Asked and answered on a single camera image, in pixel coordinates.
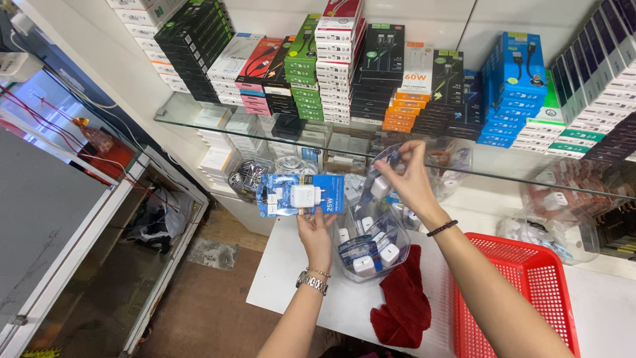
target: bracelet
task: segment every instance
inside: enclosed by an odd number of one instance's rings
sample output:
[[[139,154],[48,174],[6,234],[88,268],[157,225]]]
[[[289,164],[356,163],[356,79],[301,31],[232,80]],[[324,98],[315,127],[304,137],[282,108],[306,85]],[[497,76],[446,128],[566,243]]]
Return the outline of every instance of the bracelet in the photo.
[[[456,225],[457,223],[458,223],[457,220],[453,220],[453,221],[451,221],[449,223],[446,223],[445,225],[443,225],[443,226],[441,226],[441,227],[429,232],[428,234],[426,234],[426,236],[428,236],[428,237],[435,236],[435,235],[441,233],[442,231],[448,229],[449,227],[452,227],[452,226]]]
[[[305,270],[307,270],[307,271],[317,272],[317,273],[321,274],[322,276],[326,276],[327,278],[331,278],[331,275],[330,275],[330,274],[328,274],[328,273],[326,273],[326,272],[319,271],[319,270],[317,270],[317,269],[315,269],[315,268],[311,268],[311,267],[309,267],[309,266],[307,266],[307,268],[306,268]]]

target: woman's right hand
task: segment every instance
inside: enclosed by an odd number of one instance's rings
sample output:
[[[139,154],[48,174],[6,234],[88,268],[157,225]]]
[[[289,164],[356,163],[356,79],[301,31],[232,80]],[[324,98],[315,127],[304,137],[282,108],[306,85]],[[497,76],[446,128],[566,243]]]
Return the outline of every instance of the woman's right hand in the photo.
[[[404,174],[399,175],[391,169],[385,161],[374,163],[377,169],[391,182],[404,204],[413,210],[425,224],[446,220],[447,215],[435,202],[427,170],[424,167],[424,153],[426,142],[421,140],[407,141],[402,144],[398,152],[402,160],[408,163]]]

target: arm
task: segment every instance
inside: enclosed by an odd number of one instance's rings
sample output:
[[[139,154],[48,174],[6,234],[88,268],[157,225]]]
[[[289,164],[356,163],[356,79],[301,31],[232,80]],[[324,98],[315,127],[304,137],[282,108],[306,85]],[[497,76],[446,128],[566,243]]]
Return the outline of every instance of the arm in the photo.
[[[323,216],[322,210],[316,208],[315,215],[311,218],[298,216],[297,219],[298,234],[307,251],[309,267],[328,274],[331,270],[332,256],[331,238],[327,228],[336,220],[336,216]],[[307,273],[327,282],[327,276],[315,271]],[[274,332],[259,352],[258,358],[306,358],[318,321],[322,298],[322,293],[317,289],[300,285]]]
[[[375,167],[432,231],[452,219],[435,202],[424,167],[424,151],[423,141],[409,141],[400,148],[408,162],[403,175],[382,161],[376,161]],[[561,337],[457,226],[434,239],[466,305],[498,357],[573,357]]]

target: hand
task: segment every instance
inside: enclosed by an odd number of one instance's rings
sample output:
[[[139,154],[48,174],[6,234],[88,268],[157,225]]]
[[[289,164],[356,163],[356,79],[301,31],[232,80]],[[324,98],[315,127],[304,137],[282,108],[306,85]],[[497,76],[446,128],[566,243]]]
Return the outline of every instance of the hand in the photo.
[[[327,229],[336,221],[336,215],[323,215],[322,209],[317,207],[315,214],[310,218],[305,218],[302,215],[298,215],[296,218],[298,219],[298,235],[305,246],[309,267],[329,273],[332,261],[332,243]],[[316,273],[311,271],[308,274],[314,275]],[[327,279],[320,276],[317,277],[320,280]]]
[[[390,181],[400,199],[415,212],[420,220],[444,220],[445,218],[440,217],[440,212],[443,210],[435,202],[427,170],[424,167],[425,150],[426,142],[424,141],[413,140],[402,144],[398,152],[401,153],[402,160],[408,163],[402,175],[394,172],[385,161],[376,161],[374,167]]]

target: black beaded bracelet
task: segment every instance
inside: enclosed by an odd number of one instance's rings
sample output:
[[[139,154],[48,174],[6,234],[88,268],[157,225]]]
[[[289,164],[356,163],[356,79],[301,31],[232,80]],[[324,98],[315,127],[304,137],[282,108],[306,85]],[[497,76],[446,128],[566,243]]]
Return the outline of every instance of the black beaded bracelet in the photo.
[[[437,229],[435,229],[435,230],[433,230],[433,231],[429,232],[428,234],[426,234],[426,236],[428,236],[428,237],[435,236],[435,235],[437,235],[437,234],[441,233],[442,231],[444,231],[444,230],[448,229],[449,227],[452,227],[452,226],[454,226],[454,225],[457,225],[457,223],[458,223],[458,222],[459,222],[459,221],[457,221],[457,220],[453,220],[453,221],[451,221],[451,222],[449,222],[449,223],[445,224],[444,226],[441,226],[441,227],[439,227],[439,228],[437,228]]]

